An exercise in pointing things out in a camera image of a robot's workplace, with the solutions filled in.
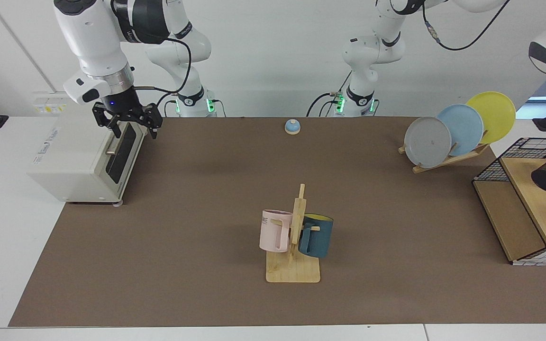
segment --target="oven door handle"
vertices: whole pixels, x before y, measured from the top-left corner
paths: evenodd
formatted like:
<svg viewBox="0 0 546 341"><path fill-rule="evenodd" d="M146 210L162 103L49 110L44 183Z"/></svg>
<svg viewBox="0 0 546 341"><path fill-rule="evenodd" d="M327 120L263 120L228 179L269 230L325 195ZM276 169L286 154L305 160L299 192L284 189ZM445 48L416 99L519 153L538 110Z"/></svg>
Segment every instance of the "oven door handle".
<svg viewBox="0 0 546 341"><path fill-rule="evenodd" d="M125 127L121 131L121 136L119 138L116 138L113 136L113 139L111 143L109 144L109 148L106 151L107 155L117 155L119 153L119 148L121 147L121 142L123 141L124 137L126 136L127 128L129 124L126 123Z"/></svg>

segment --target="wall socket strip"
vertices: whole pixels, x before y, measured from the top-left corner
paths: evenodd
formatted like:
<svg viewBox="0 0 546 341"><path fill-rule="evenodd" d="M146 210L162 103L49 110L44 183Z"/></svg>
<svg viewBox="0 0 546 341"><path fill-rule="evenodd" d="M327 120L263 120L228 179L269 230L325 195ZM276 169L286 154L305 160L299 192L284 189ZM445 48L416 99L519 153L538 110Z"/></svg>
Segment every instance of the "wall socket strip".
<svg viewBox="0 0 546 341"><path fill-rule="evenodd" d="M33 95L33 106L40 114L60 114L71 100L65 92L36 92Z"/></svg>

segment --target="white toaster oven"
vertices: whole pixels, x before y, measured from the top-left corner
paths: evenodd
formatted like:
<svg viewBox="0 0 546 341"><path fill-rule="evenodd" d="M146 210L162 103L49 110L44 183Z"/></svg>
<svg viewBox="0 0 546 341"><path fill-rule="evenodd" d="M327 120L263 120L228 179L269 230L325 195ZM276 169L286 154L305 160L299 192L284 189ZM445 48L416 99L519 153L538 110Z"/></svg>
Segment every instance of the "white toaster oven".
<svg viewBox="0 0 546 341"><path fill-rule="evenodd" d="M119 127L116 138L85 107L67 108L36 148L28 176L60 201L121 201L147 130L128 122Z"/></svg>

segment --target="mug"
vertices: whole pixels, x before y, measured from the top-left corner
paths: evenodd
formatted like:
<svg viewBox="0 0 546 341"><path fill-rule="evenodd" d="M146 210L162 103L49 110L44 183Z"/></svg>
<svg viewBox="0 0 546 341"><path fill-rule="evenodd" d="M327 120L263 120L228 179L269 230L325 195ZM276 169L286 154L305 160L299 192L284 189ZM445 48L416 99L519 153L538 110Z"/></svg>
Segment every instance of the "mug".
<svg viewBox="0 0 546 341"><path fill-rule="evenodd" d="M323 258L328 254L332 223L329 216L307 213L303 224L305 227L300 235L299 251L302 254Z"/></svg>
<svg viewBox="0 0 546 341"><path fill-rule="evenodd" d="M286 252L290 245L292 214L266 209L260 222L260 248L269 252Z"/></svg>

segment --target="gray plate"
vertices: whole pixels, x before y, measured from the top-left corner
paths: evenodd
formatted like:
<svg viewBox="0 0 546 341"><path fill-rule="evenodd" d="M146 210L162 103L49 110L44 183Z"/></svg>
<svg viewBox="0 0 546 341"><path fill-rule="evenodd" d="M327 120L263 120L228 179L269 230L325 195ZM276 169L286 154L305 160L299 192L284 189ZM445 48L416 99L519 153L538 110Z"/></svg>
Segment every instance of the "gray plate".
<svg viewBox="0 0 546 341"><path fill-rule="evenodd" d="M446 160L452 146L448 127L435 117L421 117L408 127L403 140L413 164L433 168Z"/></svg>

